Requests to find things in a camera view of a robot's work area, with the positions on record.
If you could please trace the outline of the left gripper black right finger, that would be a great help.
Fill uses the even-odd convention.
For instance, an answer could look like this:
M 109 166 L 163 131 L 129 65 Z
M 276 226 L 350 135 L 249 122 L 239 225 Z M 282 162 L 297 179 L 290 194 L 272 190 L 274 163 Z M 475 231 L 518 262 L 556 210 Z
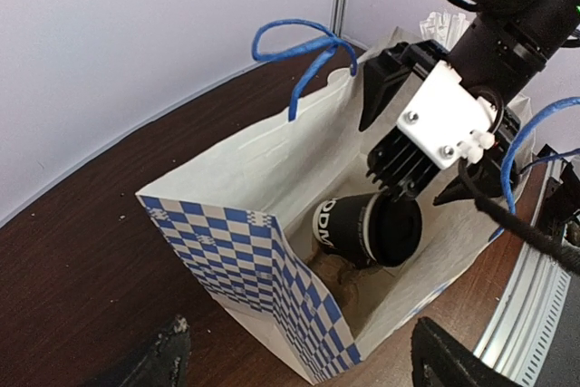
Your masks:
M 413 328 L 411 361 L 414 386 L 518 387 L 429 317 L 421 317 Z

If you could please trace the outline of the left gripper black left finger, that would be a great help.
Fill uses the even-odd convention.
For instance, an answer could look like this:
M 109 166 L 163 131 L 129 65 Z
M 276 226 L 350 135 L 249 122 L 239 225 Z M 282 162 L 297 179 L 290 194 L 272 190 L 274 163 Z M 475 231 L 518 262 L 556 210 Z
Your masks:
M 185 386 L 189 357 L 189 324 L 184 316 L 177 315 L 150 340 L 85 385 Z

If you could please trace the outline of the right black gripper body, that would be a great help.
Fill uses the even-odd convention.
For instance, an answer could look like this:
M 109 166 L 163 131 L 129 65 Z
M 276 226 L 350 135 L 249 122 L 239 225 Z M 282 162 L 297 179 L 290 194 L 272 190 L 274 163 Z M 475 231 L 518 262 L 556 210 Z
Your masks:
M 415 44 L 398 43 L 366 61 L 362 68 L 363 107 L 359 130 L 368 130 L 386 112 L 403 84 L 412 76 L 418 77 L 422 83 L 437 62 L 447 62 L 447 55 L 440 44 L 428 40 Z M 465 164 L 474 189 L 489 198 L 499 198 L 502 194 L 499 181 L 501 162 L 519 126 L 519 118 L 505 104 L 503 121 L 495 133 L 495 145 L 484 152 L 483 159 L 477 164 L 458 160 Z

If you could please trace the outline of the brown cardboard cup carrier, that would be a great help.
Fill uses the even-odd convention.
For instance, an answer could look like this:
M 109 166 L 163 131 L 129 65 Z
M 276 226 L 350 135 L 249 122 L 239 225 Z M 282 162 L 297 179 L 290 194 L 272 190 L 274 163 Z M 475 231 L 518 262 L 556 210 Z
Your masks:
M 317 251 L 307 265 L 321 279 L 344 312 L 356 307 L 359 301 L 356 271 L 349 261 Z

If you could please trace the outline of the black plastic cup lid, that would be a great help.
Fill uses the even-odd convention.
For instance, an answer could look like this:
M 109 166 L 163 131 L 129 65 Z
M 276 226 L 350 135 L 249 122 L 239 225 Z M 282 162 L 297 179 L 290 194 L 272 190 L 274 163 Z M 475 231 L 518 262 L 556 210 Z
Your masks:
M 422 217 L 416 200 L 392 201 L 379 196 L 372 206 L 368 244 L 374 261 L 385 267 L 401 266 L 418 249 Z

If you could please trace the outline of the single black paper coffee cup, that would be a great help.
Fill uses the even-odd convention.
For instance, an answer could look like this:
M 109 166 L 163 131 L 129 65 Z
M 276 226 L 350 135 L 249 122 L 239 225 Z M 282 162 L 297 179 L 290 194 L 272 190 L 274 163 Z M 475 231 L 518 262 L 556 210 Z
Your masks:
M 340 256 L 358 269 L 377 264 L 368 244 L 368 224 L 378 192 L 342 198 L 332 198 L 318 205 L 313 216 L 314 237 L 328 255 Z

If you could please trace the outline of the blue checkered paper bag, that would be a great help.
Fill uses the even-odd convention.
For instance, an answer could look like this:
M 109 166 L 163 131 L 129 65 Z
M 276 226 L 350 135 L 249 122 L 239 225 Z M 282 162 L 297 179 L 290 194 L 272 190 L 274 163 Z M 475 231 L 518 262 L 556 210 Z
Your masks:
M 496 110 L 459 89 L 438 65 L 435 79 L 410 79 L 383 114 L 359 131 L 363 77 L 331 72 L 302 98 L 290 120 L 280 112 L 220 141 L 142 188 L 138 200 L 176 255 L 239 324 L 311 384 L 349 370 L 435 300 L 487 248 L 496 225 L 467 201 L 434 206 L 448 167 L 418 196 L 419 248 L 401 266 L 374 266 L 335 281 L 314 265 L 314 213 L 323 222 L 348 195 L 374 194 L 364 160 L 407 112 L 432 126 L 428 90 L 444 92 L 490 126 Z

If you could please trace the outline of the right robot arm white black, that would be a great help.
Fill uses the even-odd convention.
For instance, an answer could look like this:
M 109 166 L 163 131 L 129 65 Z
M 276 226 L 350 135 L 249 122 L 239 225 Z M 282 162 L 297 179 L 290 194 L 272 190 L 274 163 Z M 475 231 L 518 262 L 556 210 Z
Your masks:
M 456 161 L 486 196 L 500 181 L 518 183 L 502 169 L 520 131 L 509 103 L 560 49 L 577 46 L 579 0 L 448 0 L 475 14 L 451 48 L 432 39 L 400 42 L 363 66 L 365 131 L 412 76 L 421 86 L 395 126 L 369 152 L 367 174 L 390 203 L 412 201 Z

